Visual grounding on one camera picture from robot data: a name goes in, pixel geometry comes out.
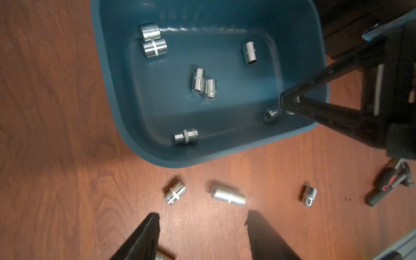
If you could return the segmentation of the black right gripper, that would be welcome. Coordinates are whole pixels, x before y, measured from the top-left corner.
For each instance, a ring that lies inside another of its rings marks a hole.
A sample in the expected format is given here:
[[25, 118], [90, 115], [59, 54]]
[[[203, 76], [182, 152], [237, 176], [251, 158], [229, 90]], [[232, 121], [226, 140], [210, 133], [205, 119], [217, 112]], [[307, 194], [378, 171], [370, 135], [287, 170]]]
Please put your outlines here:
[[[367, 42], [280, 95], [283, 110], [331, 128], [389, 157], [416, 157], [416, 11], [368, 29]], [[321, 102], [307, 93], [368, 67], [370, 113]]]

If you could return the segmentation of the chrome socket one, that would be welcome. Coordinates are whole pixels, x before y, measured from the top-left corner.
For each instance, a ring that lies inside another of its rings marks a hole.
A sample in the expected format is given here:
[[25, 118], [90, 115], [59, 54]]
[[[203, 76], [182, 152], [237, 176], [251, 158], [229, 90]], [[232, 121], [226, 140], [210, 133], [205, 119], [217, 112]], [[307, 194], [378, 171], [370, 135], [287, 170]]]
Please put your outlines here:
[[301, 202], [307, 207], [311, 207], [315, 201], [317, 189], [311, 186], [305, 186]]

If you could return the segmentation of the small chrome socket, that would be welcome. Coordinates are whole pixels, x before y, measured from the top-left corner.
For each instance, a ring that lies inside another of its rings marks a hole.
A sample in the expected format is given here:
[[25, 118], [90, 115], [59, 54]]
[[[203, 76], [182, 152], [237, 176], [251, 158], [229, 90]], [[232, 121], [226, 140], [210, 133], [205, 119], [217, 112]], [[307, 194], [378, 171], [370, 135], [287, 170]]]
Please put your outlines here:
[[185, 185], [181, 181], [178, 181], [176, 184], [169, 188], [164, 198], [168, 205], [172, 205], [178, 201], [186, 191], [187, 188]]

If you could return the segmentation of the tiny chrome socket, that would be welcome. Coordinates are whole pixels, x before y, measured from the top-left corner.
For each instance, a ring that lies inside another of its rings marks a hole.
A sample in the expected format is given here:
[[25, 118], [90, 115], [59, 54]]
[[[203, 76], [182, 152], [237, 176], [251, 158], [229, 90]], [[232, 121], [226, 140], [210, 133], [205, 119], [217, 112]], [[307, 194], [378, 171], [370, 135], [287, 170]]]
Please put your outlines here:
[[183, 130], [181, 133], [177, 133], [174, 135], [175, 145], [195, 144], [198, 140], [199, 133], [195, 128], [191, 130]]

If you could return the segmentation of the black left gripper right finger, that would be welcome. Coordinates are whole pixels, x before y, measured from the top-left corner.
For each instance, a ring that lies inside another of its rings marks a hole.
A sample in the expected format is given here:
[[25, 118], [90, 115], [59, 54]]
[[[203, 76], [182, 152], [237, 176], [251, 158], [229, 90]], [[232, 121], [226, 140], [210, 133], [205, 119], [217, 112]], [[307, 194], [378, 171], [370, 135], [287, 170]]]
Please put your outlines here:
[[248, 211], [245, 226], [253, 260], [301, 259], [258, 211]]

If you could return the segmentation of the chrome socket two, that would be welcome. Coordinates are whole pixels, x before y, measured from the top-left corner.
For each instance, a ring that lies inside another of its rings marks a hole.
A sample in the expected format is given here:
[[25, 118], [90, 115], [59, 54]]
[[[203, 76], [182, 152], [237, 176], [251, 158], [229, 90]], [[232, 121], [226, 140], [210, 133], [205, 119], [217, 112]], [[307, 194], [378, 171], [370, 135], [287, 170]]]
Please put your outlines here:
[[263, 115], [263, 121], [266, 124], [276, 124], [288, 116], [294, 115], [293, 112], [282, 109], [280, 106], [275, 106], [267, 109]]

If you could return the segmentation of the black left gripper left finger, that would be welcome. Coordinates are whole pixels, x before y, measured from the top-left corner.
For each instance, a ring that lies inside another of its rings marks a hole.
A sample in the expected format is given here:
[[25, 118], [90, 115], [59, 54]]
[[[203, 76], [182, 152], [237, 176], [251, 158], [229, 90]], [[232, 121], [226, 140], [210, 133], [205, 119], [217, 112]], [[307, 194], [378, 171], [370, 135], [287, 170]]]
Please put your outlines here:
[[159, 220], [158, 213], [148, 214], [110, 260], [155, 260], [160, 235]]

